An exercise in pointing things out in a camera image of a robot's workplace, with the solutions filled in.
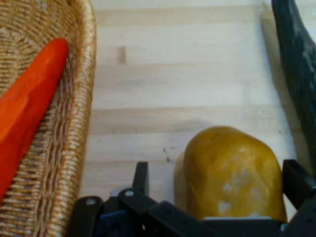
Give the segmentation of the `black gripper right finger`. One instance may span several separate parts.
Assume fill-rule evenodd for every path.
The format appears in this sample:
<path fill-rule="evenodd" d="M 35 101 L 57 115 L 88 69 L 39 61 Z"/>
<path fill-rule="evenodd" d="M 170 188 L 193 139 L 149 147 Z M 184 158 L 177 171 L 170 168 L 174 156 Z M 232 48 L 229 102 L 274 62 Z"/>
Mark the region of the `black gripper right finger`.
<path fill-rule="evenodd" d="M 296 160 L 282 166 L 283 192 L 297 210 L 282 231 L 283 237 L 316 236 L 316 180 Z"/>

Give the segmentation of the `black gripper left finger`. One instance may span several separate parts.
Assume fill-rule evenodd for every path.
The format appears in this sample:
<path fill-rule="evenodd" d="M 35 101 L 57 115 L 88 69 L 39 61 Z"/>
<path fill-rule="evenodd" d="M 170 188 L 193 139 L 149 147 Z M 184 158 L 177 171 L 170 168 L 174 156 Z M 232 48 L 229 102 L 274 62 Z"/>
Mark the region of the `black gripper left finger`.
<path fill-rule="evenodd" d="M 138 162 L 132 186 L 106 201 L 78 199 L 70 220 L 72 237 L 203 237 L 205 226 L 169 202 L 149 197 L 149 168 Z"/>

